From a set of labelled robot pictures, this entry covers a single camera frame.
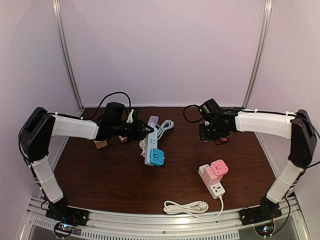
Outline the purple power strip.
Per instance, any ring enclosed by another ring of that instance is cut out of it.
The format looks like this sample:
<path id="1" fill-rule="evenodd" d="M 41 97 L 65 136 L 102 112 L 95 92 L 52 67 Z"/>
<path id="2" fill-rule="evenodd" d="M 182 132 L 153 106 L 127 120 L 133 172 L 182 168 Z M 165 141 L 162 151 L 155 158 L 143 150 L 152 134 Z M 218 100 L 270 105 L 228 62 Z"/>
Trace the purple power strip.
<path id="1" fill-rule="evenodd" d="M 159 116 L 150 116 L 147 124 L 152 127 L 159 127 Z"/>

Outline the light blue power strip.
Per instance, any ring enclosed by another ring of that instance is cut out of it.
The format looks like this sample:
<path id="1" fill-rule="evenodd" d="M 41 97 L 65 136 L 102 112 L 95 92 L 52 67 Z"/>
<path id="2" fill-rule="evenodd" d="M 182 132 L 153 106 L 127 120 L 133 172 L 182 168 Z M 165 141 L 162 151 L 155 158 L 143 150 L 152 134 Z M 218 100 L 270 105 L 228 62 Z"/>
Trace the light blue power strip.
<path id="1" fill-rule="evenodd" d="M 151 126 L 151 128 L 154 129 L 154 132 L 146 136 L 144 164 L 147 166 L 152 166 L 150 164 L 151 149 L 158 149 L 158 131 L 156 127 Z"/>

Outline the pink small plug adapter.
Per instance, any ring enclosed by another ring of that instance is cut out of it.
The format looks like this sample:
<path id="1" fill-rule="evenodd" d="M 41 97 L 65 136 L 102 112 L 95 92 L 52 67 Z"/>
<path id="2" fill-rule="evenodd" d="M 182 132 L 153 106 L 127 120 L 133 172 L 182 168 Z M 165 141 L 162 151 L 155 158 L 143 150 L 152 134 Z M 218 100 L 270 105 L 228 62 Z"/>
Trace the pink small plug adapter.
<path id="1" fill-rule="evenodd" d="M 118 139 L 122 144 L 128 141 L 128 137 L 127 136 L 119 136 Z"/>

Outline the beige patterned cube plug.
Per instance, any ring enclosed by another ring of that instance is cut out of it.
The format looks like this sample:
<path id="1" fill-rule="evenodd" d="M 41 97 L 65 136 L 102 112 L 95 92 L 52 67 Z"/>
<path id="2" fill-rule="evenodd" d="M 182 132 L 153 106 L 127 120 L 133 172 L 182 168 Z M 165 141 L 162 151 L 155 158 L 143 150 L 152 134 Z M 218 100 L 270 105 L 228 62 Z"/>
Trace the beige patterned cube plug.
<path id="1" fill-rule="evenodd" d="M 106 140 L 104 140 L 104 141 L 94 140 L 93 142 L 94 142 L 97 150 L 100 150 L 100 149 L 108 146 L 108 142 Z"/>

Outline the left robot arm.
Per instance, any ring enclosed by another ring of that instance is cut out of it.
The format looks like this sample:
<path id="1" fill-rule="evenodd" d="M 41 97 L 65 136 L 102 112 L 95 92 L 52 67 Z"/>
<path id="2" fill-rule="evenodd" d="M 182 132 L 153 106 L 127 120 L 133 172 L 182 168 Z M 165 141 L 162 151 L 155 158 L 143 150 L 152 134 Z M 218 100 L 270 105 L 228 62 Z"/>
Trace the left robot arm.
<path id="1" fill-rule="evenodd" d="M 40 106 L 35 108 L 18 133 L 18 147 L 47 200 L 55 204 L 64 198 L 49 163 L 49 146 L 53 137 L 102 142 L 120 136 L 139 141 L 154 129 L 138 118 L 138 112 L 136 108 L 119 102 L 107 103 L 102 115 L 98 116 L 95 111 L 90 117 L 49 112 Z"/>

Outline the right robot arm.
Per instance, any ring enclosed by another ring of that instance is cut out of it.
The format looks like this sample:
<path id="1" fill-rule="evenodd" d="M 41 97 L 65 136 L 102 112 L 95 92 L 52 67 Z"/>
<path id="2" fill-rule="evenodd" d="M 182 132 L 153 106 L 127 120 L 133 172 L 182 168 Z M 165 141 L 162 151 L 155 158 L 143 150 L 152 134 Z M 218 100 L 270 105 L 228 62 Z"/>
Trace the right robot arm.
<path id="1" fill-rule="evenodd" d="M 268 111 L 243 107 L 222 107 L 214 99 L 183 109 L 184 119 L 199 124 L 200 139 L 228 140 L 231 133 L 255 133 L 267 156 L 276 180 L 256 210 L 259 220 L 268 220 L 275 204 L 294 191 L 307 169 L 319 164 L 314 161 L 320 134 L 305 109 Z"/>

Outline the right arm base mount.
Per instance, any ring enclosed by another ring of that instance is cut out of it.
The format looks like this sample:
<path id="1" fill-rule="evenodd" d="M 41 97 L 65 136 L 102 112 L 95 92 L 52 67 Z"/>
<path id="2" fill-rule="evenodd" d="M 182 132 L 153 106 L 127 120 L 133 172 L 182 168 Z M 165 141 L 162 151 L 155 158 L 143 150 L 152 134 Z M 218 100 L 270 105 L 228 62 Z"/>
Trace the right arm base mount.
<path id="1" fill-rule="evenodd" d="M 282 216 L 279 203 L 274 203 L 264 196 L 258 206 L 244 207 L 239 212 L 243 226 L 270 221 L 272 217 Z"/>

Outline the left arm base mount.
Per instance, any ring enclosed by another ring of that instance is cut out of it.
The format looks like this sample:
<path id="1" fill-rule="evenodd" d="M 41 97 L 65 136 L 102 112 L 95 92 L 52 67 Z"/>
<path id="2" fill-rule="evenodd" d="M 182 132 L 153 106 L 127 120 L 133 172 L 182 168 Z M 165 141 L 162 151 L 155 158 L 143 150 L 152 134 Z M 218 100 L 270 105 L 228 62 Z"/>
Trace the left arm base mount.
<path id="1" fill-rule="evenodd" d="M 89 211 L 70 207 L 69 202 L 65 196 L 56 203 L 52 203 L 45 196 L 44 203 L 45 202 L 48 202 L 48 207 L 45 213 L 45 216 L 47 218 L 67 223 L 73 226 L 86 226 L 89 217 Z"/>

